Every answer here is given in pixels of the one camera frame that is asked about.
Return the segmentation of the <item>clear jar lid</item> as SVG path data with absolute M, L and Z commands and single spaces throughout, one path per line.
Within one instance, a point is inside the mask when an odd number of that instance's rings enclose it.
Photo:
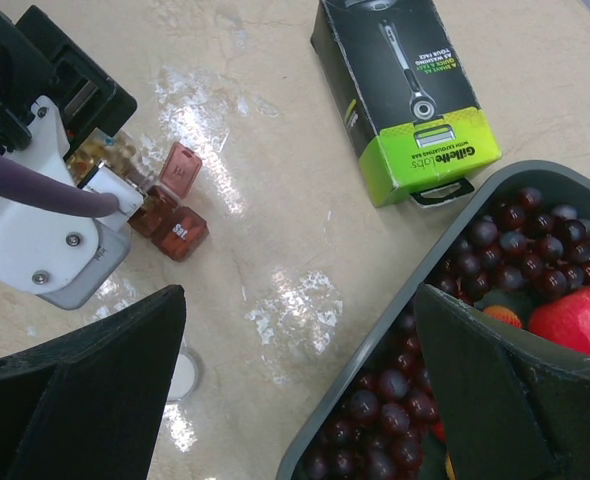
M 179 402 L 193 394 L 200 384 L 202 370 L 202 362 L 198 356 L 186 348 L 181 348 L 167 393 L 167 402 Z

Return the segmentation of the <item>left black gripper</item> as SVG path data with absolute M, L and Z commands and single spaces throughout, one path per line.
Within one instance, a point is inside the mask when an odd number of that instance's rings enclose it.
M 0 153 L 29 146 L 31 106 L 41 96 L 59 110 L 70 152 L 96 130 L 115 135 L 137 109 L 135 98 L 38 7 L 17 22 L 0 11 Z

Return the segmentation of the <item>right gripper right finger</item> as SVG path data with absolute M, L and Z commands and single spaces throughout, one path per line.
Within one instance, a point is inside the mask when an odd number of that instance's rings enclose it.
M 424 360 L 459 479 L 590 479 L 590 356 L 426 284 Z

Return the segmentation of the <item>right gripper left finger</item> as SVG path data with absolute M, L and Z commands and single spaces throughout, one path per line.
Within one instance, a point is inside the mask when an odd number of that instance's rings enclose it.
M 144 479 L 186 322 L 167 286 L 0 358 L 0 479 Z

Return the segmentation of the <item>clear pill jar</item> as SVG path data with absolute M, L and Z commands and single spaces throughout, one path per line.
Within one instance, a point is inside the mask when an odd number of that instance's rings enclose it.
M 121 179 L 143 188 L 149 180 L 142 166 L 138 148 L 122 130 L 111 137 L 95 129 L 67 160 L 69 173 L 78 187 L 106 167 Z

